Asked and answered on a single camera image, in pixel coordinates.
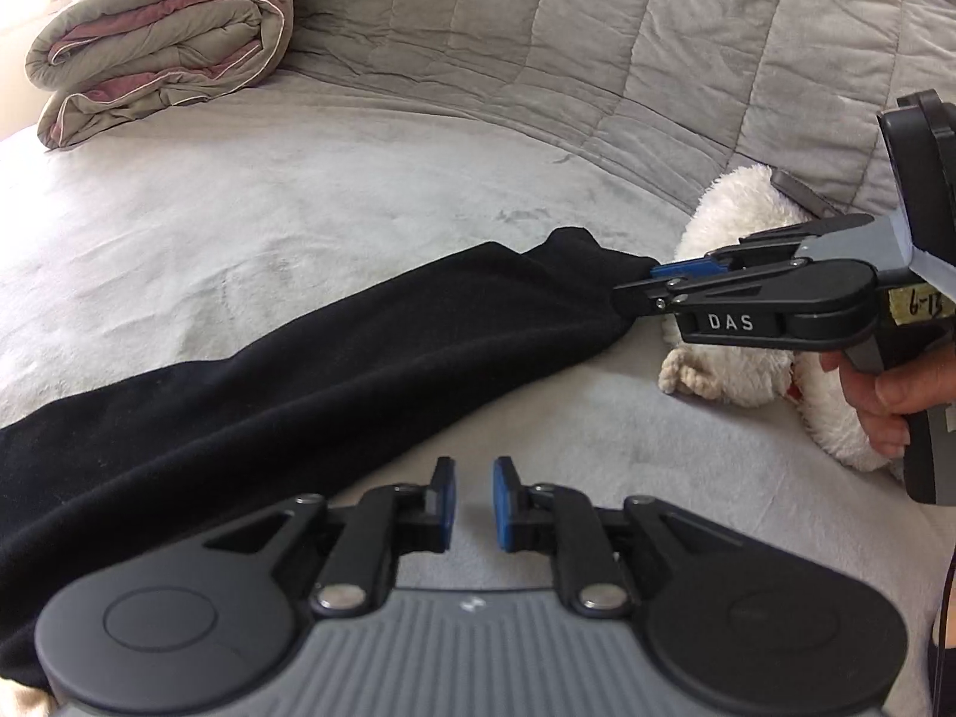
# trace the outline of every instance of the black cable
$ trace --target black cable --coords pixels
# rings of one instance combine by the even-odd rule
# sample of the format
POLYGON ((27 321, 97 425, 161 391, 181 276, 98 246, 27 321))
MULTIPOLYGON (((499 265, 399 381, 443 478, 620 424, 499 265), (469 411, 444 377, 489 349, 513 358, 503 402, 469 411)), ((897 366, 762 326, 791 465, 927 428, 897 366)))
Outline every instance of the black cable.
POLYGON ((940 630, 936 644, 936 673, 933 676, 933 717, 942 717, 940 701, 943 700, 943 659, 946 651, 946 616, 949 614, 949 594, 953 587, 953 574, 956 572, 956 548, 953 549, 949 560, 949 569, 946 572, 946 582, 943 583, 943 600, 940 602, 940 630))

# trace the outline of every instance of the stuffed animal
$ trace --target stuffed animal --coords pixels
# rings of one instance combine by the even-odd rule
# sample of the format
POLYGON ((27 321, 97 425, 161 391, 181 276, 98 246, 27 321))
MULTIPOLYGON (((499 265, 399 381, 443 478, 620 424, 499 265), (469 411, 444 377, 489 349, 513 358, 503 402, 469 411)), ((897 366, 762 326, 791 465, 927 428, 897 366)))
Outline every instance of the stuffed animal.
MULTIPOLYGON (((701 197, 674 260, 696 259, 754 232, 810 219, 803 208, 771 186, 770 167, 742 167, 718 179, 701 197)), ((825 373, 819 354, 688 345, 669 315, 663 335, 673 346, 658 379, 666 394, 694 394, 742 407, 787 397, 811 438, 838 461, 860 471, 888 463, 869 445, 856 411, 843 398, 839 374, 825 373)))

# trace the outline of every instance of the finger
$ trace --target finger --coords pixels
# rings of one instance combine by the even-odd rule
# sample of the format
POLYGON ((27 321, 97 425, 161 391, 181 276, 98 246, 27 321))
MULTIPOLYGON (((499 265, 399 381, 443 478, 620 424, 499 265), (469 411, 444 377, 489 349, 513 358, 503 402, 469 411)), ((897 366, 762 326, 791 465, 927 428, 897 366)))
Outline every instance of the finger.
POLYGON ((857 412, 857 417, 871 443, 896 445, 898 448, 909 445, 909 426, 899 415, 880 416, 857 412))
POLYGON ((874 387, 886 412, 909 413, 956 400, 956 353, 951 344, 884 372, 874 387))
POLYGON ((898 461, 906 452, 906 448, 902 445, 885 445, 881 442, 871 442, 870 446, 880 453, 883 458, 891 459, 891 461, 898 461))
POLYGON ((873 375, 858 372, 849 358, 840 360, 839 381, 843 386, 843 397, 854 410, 888 415, 883 402, 877 397, 877 379, 873 375))
POLYGON ((833 372, 833 370, 839 368, 840 359, 843 358, 843 354, 840 351, 831 351, 830 353, 821 353, 820 354, 820 367, 824 372, 833 372))

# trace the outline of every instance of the quilted fabric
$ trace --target quilted fabric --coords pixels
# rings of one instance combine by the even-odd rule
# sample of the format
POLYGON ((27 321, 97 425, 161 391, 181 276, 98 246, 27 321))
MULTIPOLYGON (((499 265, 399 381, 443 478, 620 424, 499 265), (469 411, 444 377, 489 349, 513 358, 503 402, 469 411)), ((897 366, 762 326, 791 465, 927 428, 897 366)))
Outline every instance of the quilted fabric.
POLYGON ((295 0, 286 66, 427 100, 691 210, 749 160, 884 210, 876 113, 956 99, 956 0, 295 0))

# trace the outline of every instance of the silver rivet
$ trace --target silver rivet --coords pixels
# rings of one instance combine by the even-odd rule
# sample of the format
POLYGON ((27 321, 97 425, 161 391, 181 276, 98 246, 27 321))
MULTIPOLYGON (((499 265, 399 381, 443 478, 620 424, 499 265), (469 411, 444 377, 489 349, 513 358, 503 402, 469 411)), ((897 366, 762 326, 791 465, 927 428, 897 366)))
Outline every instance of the silver rivet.
POLYGON ((594 585, 588 585, 581 590, 577 596, 580 598, 581 606, 585 609, 595 609, 607 612, 612 609, 620 609, 627 603, 627 591, 618 585, 612 585, 609 582, 597 582, 594 585))
POLYGON ((365 591, 357 585, 326 585, 316 598, 322 609, 344 612, 361 606, 365 602, 365 591))

